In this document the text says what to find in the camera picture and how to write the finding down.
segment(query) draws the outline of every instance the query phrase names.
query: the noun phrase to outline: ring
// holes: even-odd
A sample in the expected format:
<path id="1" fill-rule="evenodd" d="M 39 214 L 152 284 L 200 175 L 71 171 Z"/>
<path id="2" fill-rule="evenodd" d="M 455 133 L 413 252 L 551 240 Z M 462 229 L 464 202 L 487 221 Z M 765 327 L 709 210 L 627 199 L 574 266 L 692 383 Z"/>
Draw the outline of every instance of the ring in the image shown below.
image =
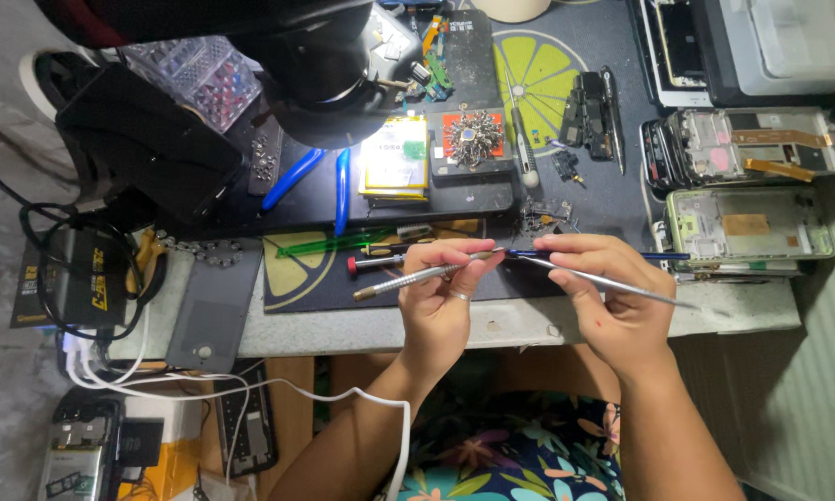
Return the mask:
<path id="1" fill-rule="evenodd" d="M 460 292 L 456 292 L 455 290 L 449 290 L 449 295 L 454 296 L 458 299 L 464 300 L 466 302 L 470 301 L 470 296 L 468 296 L 467 294 L 462 294 Z"/>

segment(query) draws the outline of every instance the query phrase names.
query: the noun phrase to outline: white container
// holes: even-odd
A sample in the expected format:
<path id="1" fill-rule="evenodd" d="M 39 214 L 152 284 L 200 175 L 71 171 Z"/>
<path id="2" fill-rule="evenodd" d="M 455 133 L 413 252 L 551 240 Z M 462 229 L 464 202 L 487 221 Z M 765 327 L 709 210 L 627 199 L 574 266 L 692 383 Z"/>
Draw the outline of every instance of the white container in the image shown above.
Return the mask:
<path id="1" fill-rule="evenodd" d="M 473 0 L 473 5 L 491 19 L 525 22 L 544 13 L 550 0 Z"/>
<path id="2" fill-rule="evenodd" d="M 835 92 L 835 0 L 720 0 L 750 96 Z"/>

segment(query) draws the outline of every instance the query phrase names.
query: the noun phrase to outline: lemon slice print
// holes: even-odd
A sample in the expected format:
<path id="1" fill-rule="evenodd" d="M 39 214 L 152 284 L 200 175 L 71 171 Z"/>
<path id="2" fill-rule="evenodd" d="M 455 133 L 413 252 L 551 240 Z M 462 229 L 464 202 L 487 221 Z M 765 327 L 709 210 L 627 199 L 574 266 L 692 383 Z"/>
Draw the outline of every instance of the lemon slice print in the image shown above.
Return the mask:
<path id="1" fill-rule="evenodd" d="M 556 148 L 547 146 L 544 138 L 549 135 L 557 139 L 572 82 L 579 72 L 588 70 L 588 65 L 566 44 L 538 31 L 508 29 L 492 36 L 495 39 L 495 70 L 507 116 L 513 106 L 505 72 L 510 76 L 514 100 L 523 114 L 529 143 L 534 150 L 541 151 L 535 153 L 536 156 L 553 154 Z M 506 129 L 507 139 L 514 143 L 510 122 Z"/>
<path id="2" fill-rule="evenodd" d="M 279 247 L 307 244 L 326 240 L 322 232 L 272 234 L 263 237 L 263 256 L 266 263 L 266 277 L 269 288 L 264 292 L 269 298 L 263 310 L 270 311 L 295 302 L 321 283 L 334 262 L 336 250 L 322 254 L 302 256 L 275 256 Z"/>

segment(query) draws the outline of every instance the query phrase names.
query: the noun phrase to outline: person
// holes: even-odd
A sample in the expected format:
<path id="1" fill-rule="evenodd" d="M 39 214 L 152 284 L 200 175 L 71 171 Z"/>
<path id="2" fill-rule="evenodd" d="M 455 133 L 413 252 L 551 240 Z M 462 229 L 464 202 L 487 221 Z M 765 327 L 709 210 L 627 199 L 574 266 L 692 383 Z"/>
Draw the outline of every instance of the person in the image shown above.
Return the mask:
<path id="1" fill-rule="evenodd" d="M 490 240 L 414 245 L 403 272 L 466 264 L 468 254 L 493 246 Z M 534 246 L 552 251 L 550 260 L 559 266 L 675 295 L 671 276 L 614 237 L 545 235 Z M 469 298 L 482 276 L 501 264 L 502 254 L 469 262 L 450 282 L 434 278 L 400 291 L 404 346 L 367 393 L 408 400 L 414 423 L 421 404 L 461 357 L 470 333 Z M 673 307 L 619 291 L 601 298 L 594 285 L 564 270 L 548 276 L 568 294 L 587 342 L 560 365 L 609 371 L 596 377 L 598 393 L 609 401 L 509 392 L 491 397 L 483 408 L 448 407 L 413 425 L 408 473 L 397 499 L 745 499 L 666 343 Z M 523 364 L 510 372 L 535 369 Z M 383 499 L 384 479 L 399 455 L 401 419 L 399 408 L 357 398 L 302 451 L 269 499 Z"/>

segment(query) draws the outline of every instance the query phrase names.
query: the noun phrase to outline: hand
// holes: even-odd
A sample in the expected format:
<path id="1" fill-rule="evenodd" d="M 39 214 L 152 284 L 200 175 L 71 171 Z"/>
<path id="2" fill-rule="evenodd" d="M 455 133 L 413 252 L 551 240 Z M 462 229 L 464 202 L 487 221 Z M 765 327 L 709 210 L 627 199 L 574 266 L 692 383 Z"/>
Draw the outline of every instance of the hand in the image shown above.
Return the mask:
<path id="1" fill-rule="evenodd" d="M 403 273 L 443 264 L 463 265 L 470 254 L 490 251 L 493 240 L 451 239 L 412 245 L 405 256 Z M 477 259 L 457 270 L 446 283 L 439 276 L 399 291 L 399 309 L 405 324 L 405 346 L 400 359 L 416 377 L 431 384 L 451 369 L 470 336 L 470 302 L 449 295 L 449 291 L 473 297 L 476 285 L 504 259 L 497 252 L 487 260 Z"/>
<path id="2" fill-rule="evenodd" d="M 670 298 L 677 292 L 670 275 L 612 236 L 548 234 L 535 240 L 535 248 L 553 251 L 550 261 L 557 266 L 606 276 Z M 548 276 L 569 294 L 581 335 L 620 379 L 638 381 L 663 368 L 676 368 L 666 342 L 673 306 L 618 290 L 607 290 L 603 302 L 588 280 L 564 270 L 551 270 Z"/>

